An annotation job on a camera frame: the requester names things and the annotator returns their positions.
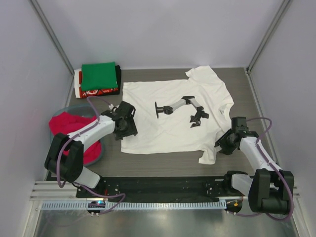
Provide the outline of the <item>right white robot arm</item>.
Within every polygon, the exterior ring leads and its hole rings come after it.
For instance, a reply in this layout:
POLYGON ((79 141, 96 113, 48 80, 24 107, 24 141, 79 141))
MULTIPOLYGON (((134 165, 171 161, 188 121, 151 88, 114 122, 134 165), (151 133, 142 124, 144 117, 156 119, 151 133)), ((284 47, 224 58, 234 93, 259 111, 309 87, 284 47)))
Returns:
POLYGON ((247 196, 254 213, 291 216, 294 211, 294 176, 277 165, 264 149, 261 136, 249 130, 245 117, 234 117, 231 128, 215 143, 219 152, 231 155, 240 150, 254 170, 254 176, 235 173, 223 182, 223 191, 234 195, 238 191, 247 196))

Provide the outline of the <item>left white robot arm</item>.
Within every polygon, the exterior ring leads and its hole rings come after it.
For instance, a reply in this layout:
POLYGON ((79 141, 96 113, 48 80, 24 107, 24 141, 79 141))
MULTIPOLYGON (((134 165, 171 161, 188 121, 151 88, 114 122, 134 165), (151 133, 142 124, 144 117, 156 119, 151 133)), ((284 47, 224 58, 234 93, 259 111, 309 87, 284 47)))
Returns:
POLYGON ((60 188, 68 183, 76 183, 88 188, 94 197, 105 191, 101 176, 83 165, 84 152, 103 137, 113 134, 115 140, 135 136, 138 131, 134 122, 136 109, 121 101, 111 110, 96 114, 96 119, 83 128, 69 134, 58 133, 54 136, 44 167, 56 174, 60 188))

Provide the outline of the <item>white printed t-shirt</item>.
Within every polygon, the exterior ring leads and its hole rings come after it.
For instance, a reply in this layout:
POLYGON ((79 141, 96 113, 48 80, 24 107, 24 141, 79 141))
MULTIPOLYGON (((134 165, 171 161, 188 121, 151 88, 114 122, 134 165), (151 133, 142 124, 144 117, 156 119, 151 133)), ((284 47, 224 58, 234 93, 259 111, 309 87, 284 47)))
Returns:
POLYGON ((187 79, 125 82, 122 99, 136 109, 134 121, 138 134, 123 138, 121 151, 129 154, 155 154, 202 151, 200 164, 213 165, 218 149, 215 142, 231 127, 233 99, 225 83, 210 66, 186 72, 187 79), (184 96, 194 96, 208 118, 192 127, 197 112, 184 105, 170 115, 156 115, 155 105, 169 106, 184 96))

